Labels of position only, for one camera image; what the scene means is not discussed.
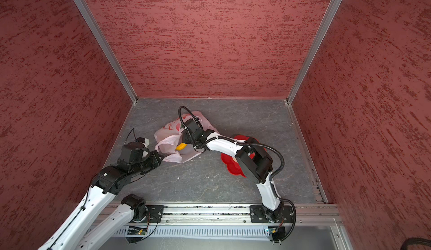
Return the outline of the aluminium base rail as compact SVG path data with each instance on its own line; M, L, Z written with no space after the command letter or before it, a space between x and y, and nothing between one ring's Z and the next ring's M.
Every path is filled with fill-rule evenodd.
M258 205L154 203L163 206L160 225L266 225L271 224ZM297 204L296 224L308 226L342 225L337 205Z

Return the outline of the left aluminium corner post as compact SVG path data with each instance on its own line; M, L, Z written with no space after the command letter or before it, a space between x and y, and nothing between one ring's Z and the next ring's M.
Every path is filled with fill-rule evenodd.
M117 60L112 48L110 47L107 39L105 38L100 26L98 25L93 13L91 12L89 6L85 2L85 0L73 0L75 5L77 6L81 16L86 22L87 26L91 30L93 36L95 37L97 43L101 47L105 57L109 61L111 67L113 68L115 74L120 80L123 88L128 93L129 97L133 104L136 104L139 97L136 94L135 90L132 88L132 85L127 78L125 72L123 71L119 61Z

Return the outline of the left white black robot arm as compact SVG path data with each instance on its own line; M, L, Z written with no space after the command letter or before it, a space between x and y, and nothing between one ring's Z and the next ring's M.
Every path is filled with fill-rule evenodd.
M143 152L137 150L126 160L102 169L92 179L87 193L75 210L40 249L97 250L131 221L143 222L145 226L149 226L151 221L157 221L157 217L150 213L146 201L130 194L123 198L110 216L94 229L91 228L99 214L125 186L161 165L163 157L157 151L151 151L146 156Z

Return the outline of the aluminium corner post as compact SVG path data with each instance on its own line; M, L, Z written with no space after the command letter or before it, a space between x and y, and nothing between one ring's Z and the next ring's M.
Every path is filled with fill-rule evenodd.
M98 25L93 13L91 12L89 6L85 2L85 0L73 0L75 5L77 6L81 16L86 22L87 26L91 30L93 36L95 37L97 43L101 47L105 57L109 61L111 67L113 68L115 74L120 80L123 88L128 93L129 97L133 104L136 104L139 97L136 94L135 90L132 88L132 85L127 78L125 72L123 71L119 61L117 60L112 48L110 47L107 39L105 38L100 26Z
M301 66L299 73L297 75L297 78L295 79L295 82L293 84L293 87L287 97L287 103L289 105L292 105L294 102L294 99L300 89L300 86L327 34L327 31L341 5L343 0L330 0L328 7L325 11L325 14L321 20L321 23L318 27L318 30L315 34L315 37L313 39L313 42L310 46L310 49L304 59L303 65Z

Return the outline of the red flower-shaped bowl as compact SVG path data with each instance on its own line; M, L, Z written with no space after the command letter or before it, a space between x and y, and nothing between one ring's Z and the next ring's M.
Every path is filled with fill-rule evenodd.
M222 143L221 160L228 171L233 175L242 175L252 182L259 184L263 181L262 171L259 169L263 157L257 149L250 146L252 143L259 143L252 137L246 137L246 140L234 140L219 136L217 142Z

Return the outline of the pink plastic bag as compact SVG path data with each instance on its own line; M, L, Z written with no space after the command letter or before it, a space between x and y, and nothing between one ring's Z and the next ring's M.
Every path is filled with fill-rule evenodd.
M202 151L196 152L193 145L186 145L182 150L177 150L183 135L184 131L179 119L166 124L154 134L157 142L156 150L164 156L164 161L182 164L202 154Z

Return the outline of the yellow fake banana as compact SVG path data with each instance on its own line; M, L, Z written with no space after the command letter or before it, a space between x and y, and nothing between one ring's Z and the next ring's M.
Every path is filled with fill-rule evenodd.
M175 148L175 150L176 150L176 151L182 151L182 150L183 150L183 149L185 149L187 146L188 146L188 144L186 144L186 143L181 143L181 144L179 144L179 145Z

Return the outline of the right aluminium corner post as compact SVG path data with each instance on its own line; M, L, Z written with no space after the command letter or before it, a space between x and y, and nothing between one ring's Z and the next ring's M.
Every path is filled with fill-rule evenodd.
M325 14L321 20L321 23L318 27L318 30L315 34L315 37L313 39L313 42L310 46L310 49L304 59L303 65L301 66L299 73L297 75L297 78L295 79L295 82L293 84L293 87L287 97L287 103L289 105L292 105L294 102L294 99L300 89L300 86L327 34L327 31L341 5L343 0L330 0L328 7L325 11Z

